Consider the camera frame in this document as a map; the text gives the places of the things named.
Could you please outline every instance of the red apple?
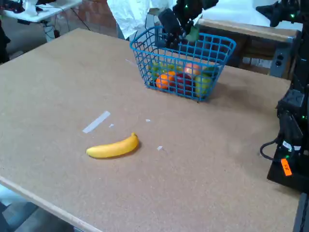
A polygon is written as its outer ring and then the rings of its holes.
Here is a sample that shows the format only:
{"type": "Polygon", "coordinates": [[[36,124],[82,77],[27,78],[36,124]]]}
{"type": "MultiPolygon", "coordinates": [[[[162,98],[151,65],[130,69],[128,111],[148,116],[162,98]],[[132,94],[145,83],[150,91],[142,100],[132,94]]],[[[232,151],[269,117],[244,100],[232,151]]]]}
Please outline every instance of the red apple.
{"type": "Polygon", "coordinates": [[[176,75],[177,93],[192,96],[194,92],[194,82],[191,77],[185,73],[178,73],[176,75]]]}

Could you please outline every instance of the white table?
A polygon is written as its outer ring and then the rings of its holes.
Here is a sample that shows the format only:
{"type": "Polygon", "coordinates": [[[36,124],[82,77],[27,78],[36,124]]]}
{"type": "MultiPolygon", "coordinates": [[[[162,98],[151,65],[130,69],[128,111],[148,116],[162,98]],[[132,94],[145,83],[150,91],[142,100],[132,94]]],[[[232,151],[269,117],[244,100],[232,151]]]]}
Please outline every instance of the white table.
{"type": "Polygon", "coordinates": [[[43,11],[38,12],[36,16],[30,16],[26,12],[15,14],[12,11],[3,11],[2,14],[7,17],[25,20],[32,23],[43,23],[46,40],[49,42],[54,37],[54,27],[50,22],[50,18],[62,11],[82,4],[82,0],[57,0],[46,5],[38,5],[43,11]]]}

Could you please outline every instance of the white plastic bag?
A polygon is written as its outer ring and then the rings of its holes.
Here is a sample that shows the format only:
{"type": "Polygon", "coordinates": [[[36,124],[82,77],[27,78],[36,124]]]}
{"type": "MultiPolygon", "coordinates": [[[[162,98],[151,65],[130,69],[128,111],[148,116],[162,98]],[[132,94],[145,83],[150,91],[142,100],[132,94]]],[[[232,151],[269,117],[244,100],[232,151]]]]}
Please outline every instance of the white plastic bag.
{"type": "Polygon", "coordinates": [[[37,4],[38,0],[25,0],[23,1],[23,7],[25,12],[30,16],[37,16],[38,13],[35,9],[35,4],[37,4]]]}

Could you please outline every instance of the orange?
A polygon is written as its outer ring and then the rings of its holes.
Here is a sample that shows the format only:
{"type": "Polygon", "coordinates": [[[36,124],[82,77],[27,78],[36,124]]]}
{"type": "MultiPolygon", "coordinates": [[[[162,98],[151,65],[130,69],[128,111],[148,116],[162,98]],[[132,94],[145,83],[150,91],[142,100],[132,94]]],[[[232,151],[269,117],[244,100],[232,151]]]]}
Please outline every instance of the orange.
{"type": "Polygon", "coordinates": [[[175,81],[175,75],[174,71],[159,75],[155,81],[156,86],[161,89],[168,89],[169,86],[175,85],[175,83],[171,83],[171,81],[175,81]]]}

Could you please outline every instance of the apple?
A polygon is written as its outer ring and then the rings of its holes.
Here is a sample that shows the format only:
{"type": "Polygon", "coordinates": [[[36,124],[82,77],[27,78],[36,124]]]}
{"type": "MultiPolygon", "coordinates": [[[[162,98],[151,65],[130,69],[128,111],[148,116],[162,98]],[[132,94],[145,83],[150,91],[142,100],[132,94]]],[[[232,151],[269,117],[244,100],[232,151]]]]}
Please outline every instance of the apple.
{"type": "Polygon", "coordinates": [[[200,75],[202,72],[202,67],[199,66],[198,64],[193,64],[189,62],[186,63],[184,72],[192,76],[200,75]]]}
{"type": "Polygon", "coordinates": [[[185,73],[178,73],[175,78],[177,88],[177,93],[192,96],[194,92],[194,82],[191,77],[185,73]]]}
{"type": "Polygon", "coordinates": [[[204,98],[207,94],[207,91],[211,88],[211,78],[206,75],[199,75],[195,77],[194,82],[196,85],[196,96],[199,98],[204,98]]]}

